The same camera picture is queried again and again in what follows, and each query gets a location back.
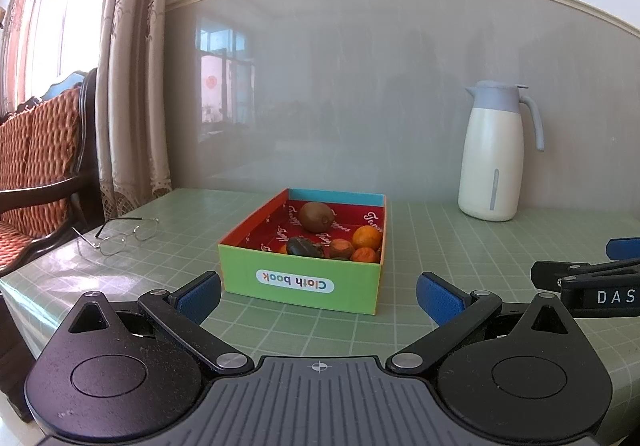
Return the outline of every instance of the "green box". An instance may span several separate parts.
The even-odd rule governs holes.
[[[323,202],[334,210],[336,220],[327,233],[303,233],[295,213],[306,202]],[[304,234],[328,245],[332,238],[347,238],[360,225],[382,230],[379,264],[277,252],[287,235]],[[287,189],[244,219],[218,247],[228,292],[318,309],[375,314],[385,244],[384,195]]]

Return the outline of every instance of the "eyeglasses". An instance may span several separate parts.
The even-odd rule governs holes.
[[[133,231],[127,231],[125,233],[119,233],[118,235],[100,237],[100,233],[104,229],[104,226],[113,220],[139,220],[140,223],[133,228]],[[127,246],[127,236],[133,235],[137,241],[145,241],[153,237],[158,232],[158,219],[142,219],[140,217],[117,217],[116,219],[107,220],[95,233],[94,238],[98,242],[92,242],[86,239],[80,232],[73,228],[78,233],[78,236],[87,242],[92,248],[99,250],[104,256],[111,256],[124,250]]]

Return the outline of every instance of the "grid pattern tablecloth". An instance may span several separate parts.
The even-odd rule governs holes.
[[[82,292],[132,301],[154,288],[174,290],[219,267],[218,240],[270,195],[176,190],[133,216],[158,217],[159,232],[104,257],[77,239],[0,279],[28,346],[38,355]],[[434,328],[415,301],[415,282],[431,270],[457,287],[484,288],[506,302],[529,302],[530,267],[539,259],[606,261],[609,238],[640,235],[640,222],[620,214],[523,209],[514,220],[487,223],[456,206],[392,202],[378,314],[311,309],[224,293],[202,324],[251,355],[387,356]],[[107,231],[132,229],[111,222]],[[601,428],[612,440],[640,418],[640,323],[636,318],[579,320],[609,370],[611,409]]]

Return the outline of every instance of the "orange cushion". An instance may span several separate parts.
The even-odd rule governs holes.
[[[24,187],[24,170],[32,129],[32,110],[14,115],[0,126],[0,190]],[[22,210],[12,209],[2,213],[0,220],[11,225],[20,225]]]
[[[0,267],[10,264],[33,238],[0,222]]]
[[[52,184],[69,176],[78,149],[79,95],[79,87],[65,90],[31,110],[33,137],[24,169],[25,188]],[[50,235],[62,225],[67,201],[25,207],[21,211],[22,219],[12,225],[37,238]]]

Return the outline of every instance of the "crosshair marking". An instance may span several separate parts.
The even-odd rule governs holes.
[[[324,372],[327,368],[331,367],[326,363],[323,363],[322,361],[318,361],[317,363],[311,365],[311,368],[313,368],[316,372]]]

